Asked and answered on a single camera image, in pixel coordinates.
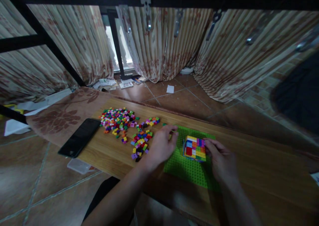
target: wall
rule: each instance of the wall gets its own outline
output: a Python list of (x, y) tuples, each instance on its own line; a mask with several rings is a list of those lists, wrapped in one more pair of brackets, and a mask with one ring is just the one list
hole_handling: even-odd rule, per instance
[(287, 119), (284, 115), (276, 112), (271, 105), (270, 94), (272, 89), (274, 89), (278, 83), (282, 82), (296, 66), (315, 53), (318, 49), (319, 47), (317, 46), (316, 48), (312, 48), (299, 54), (296, 58), (279, 67), (275, 72), (239, 97), (241, 101), (250, 105), (255, 110), (267, 115), (295, 133), (302, 135), (317, 146), (319, 146), (319, 136), (308, 132), (304, 128)]

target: person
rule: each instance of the person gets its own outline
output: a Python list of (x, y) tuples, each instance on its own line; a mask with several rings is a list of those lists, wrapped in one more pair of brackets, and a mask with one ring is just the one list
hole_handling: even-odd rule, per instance
[[(124, 215), (132, 214), (147, 178), (173, 153), (178, 137), (176, 130), (177, 126), (166, 125), (157, 131), (149, 153), (142, 157), (136, 167), (121, 181), (111, 178), (111, 183), (101, 185), (84, 218), (83, 226), (129, 225), (129, 221), (125, 222), (127, 217)], [(206, 138), (205, 143), (207, 154), (212, 161), (213, 175), (222, 190), (229, 225), (262, 225), (255, 208), (240, 185), (235, 155), (218, 141)]]

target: smartphone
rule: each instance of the smartphone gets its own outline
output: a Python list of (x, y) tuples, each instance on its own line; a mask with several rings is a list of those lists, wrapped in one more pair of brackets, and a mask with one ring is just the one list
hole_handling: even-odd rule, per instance
[(58, 151), (58, 154), (71, 158), (79, 156), (84, 147), (89, 143), (101, 121), (87, 118)]

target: colorful lego cube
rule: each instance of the colorful lego cube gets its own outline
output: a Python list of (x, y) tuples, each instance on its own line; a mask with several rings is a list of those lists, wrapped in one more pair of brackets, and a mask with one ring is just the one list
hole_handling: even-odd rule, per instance
[(187, 136), (183, 146), (182, 155), (188, 159), (198, 162), (206, 161), (204, 140)]

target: green lego baseplate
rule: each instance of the green lego baseplate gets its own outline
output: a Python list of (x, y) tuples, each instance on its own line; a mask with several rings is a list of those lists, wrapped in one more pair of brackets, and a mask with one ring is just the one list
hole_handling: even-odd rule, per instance
[(202, 163), (182, 156), (183, 142), (186, 136), (189, 135), (200, 139), (211, 138), (214, 140), (216, 139), (215, 136), (183, 126), (178, 126), (177, 131), (179, 135), (176, 149), (165, 162), (164, 172), (212, 191), (220, 192), (220, 186), (213, 176), (211, 160), (208, 156), (206, 156), (208, 157), (207, 161)]

